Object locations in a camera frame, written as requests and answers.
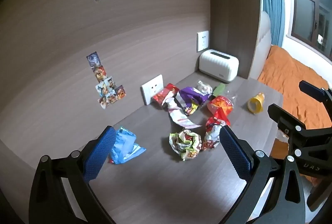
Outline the yellow plastic cup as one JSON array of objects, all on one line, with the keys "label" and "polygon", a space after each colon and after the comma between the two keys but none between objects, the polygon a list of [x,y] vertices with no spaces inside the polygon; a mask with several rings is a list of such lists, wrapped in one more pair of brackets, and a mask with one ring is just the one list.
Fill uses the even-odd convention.
[{"label": "yellow plastic cup", "polygon": [[248,110],[253,114],[258,114],[263,111],[263,103],[265,95],[263,92],[259,92],[256,96],[248,100]]}]

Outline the orange red snack bag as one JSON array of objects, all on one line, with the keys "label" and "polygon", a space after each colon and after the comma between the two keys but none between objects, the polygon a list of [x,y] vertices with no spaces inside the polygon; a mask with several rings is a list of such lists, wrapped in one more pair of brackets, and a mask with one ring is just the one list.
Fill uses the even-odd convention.
[{"label": "orange red snack bag", "polygon": [[207,103],[207,108],[211,115],[216,115],[219,119],[228,119],[233,111],[233,103],[225,96],[217,96]]}]

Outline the red silver wrapper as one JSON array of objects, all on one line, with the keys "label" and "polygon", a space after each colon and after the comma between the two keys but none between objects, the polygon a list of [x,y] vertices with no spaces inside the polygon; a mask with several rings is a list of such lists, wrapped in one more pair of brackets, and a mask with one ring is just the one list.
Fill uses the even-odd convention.
[{"label": "red silver wrapper", "polygon": [[208,119],[205,128],[204,141],[202,143],[202,151],[207,149],[213,149],[220,143],[220,130],[224,126],[230,126],[228,119],[218,119],[217,117],[211,117]]}]

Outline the blue plastic wrapper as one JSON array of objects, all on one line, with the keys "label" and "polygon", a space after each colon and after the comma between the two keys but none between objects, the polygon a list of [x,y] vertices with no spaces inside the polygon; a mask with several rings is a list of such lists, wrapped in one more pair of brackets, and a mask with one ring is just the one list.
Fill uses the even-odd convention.
[{"label": "blue plastic wrapper", "polygon": [[134,133],[120,127],[120,129],[116,131],[115,144],[111,149],[109,162],[112,164],[124,164],[143,154],[146,148],[137,144],[136,138]]}]

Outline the green tube wrapper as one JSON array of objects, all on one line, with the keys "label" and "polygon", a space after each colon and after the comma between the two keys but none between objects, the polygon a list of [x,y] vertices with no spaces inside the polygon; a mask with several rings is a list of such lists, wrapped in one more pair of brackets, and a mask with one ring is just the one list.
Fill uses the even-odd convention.
[{"label": "green tube wrapper", "polygon": [[219,95],[221,95],[223,93],[223,91],[225,90],[226,85],[224,83],[220,83],[218,86],[216,86],[216,88],[214,89],[212,95],[214,97],[217,97]]}]

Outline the green white wrapper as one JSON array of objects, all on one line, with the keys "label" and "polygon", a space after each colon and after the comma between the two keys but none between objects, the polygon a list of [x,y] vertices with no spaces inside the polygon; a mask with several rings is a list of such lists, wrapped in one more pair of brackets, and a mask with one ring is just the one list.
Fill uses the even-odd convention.
[{"label": "green white wrapper", "polygon": [[202,147],[200,135],[189,129],[184,129],[179,133],[170,133],[169,144],[183,161],[196,158]]}]

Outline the purple snack bag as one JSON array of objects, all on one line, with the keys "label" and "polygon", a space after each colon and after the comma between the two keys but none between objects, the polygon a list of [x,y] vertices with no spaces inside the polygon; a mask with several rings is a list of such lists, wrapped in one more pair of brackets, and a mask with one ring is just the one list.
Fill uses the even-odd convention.
[{"label": "purple snack bag", "polygon": [[202,94],[194,87],[185,87],[176,95],[177,101],[188,116],[192,115],[199,107],[201,107],[209,97],[209,95]]}]

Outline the pink white long wrapper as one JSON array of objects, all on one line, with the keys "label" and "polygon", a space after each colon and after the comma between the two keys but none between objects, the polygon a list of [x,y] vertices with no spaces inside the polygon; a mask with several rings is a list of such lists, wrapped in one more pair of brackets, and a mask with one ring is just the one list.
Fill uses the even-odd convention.
[{"label": "pink white long wrapper", "polygon": [[173,97],[165,100],[168,107],[169,116],[173,122],[184,129],[195,129],[201,127],[188,119],[187,115],[184,113],[183,109],[177,105]]}]

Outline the orange bed blanket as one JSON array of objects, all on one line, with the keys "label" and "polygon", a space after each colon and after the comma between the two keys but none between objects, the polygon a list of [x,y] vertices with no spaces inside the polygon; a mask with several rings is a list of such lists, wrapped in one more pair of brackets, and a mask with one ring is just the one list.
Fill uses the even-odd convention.
[{"label": "orange bed blanket", "polygon": [[323,103],[299,89],[302,80],[318,88],[329,88],[327,81],[314,69],[294,59],[283,48],[271,46],[258,81],[280,92],[281,107],[304,123],[306,129],[330,128],[331,120]]}]

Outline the beige padded headboard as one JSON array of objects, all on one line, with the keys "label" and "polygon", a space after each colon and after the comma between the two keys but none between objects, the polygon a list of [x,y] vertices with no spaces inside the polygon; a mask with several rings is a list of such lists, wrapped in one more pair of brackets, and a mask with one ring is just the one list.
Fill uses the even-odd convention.
[{"label": "beige padded headboard", "polygon": [[254,61],[252,65],[253,78],[258,79],[260,76],[266,58],[271,47],[271,21],[268,13],[263,11],[261,13],[261,20],[258,29],[258,42],[255,48]]}]

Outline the dark framed window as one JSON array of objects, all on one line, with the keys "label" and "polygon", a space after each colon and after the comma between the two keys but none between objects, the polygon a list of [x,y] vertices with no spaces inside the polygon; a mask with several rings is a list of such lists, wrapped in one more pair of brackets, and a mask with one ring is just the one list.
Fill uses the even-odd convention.
[{"label": "dark framed window", "polygon": [[331,59],[331,0],[294,0],[292,36]]}]

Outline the crumpled clear white wrapper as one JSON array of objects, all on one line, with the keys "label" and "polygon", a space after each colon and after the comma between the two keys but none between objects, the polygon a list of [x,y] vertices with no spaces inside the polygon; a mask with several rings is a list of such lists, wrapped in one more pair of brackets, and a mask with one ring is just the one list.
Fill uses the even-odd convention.
[{"label": "crumpled clear white wrapper", "polygon": [[200,91],[202,94],[209,96],[213,92],[212,87],[209,84],[202,82],[201,80],[197,82],[196,89]]}]

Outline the red snack box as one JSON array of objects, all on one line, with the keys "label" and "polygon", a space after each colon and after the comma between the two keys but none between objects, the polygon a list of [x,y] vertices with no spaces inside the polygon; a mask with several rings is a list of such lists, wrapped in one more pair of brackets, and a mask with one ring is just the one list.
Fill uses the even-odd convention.
[{"label": "red snack box", "polygon": [[160,106],[163,106],[165,101],[177,95],[178,91],[178,87],[172,83],[169,83],[160,92],[153,96],[153,100],[156,101]]}]

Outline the colourful wall stickers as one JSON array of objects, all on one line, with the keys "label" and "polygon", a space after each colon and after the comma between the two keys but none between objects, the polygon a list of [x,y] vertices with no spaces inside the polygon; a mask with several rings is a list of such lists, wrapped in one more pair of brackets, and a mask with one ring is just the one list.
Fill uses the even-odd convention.
[{"label": "colourful wall stickers", "polygon": [[117,86],[113,77],[108,76],[101,63],[97,52],[89,54],[87,57],[90,68],[96,77],[98,84],[95,86],[99,94],[98,102],[103,109],[111,106],[118,100],[126,96],[126,91],[122,85]]}]

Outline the lower white wall socket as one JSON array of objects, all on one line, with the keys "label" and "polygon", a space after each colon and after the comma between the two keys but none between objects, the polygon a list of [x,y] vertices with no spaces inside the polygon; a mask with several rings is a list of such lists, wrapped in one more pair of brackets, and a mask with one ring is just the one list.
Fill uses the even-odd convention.
[{"label": "lower white wall socket", "polygon": [[149,105],[154,95],[164,88],[163,76],[159,74],[141,86],[145,105]]}]

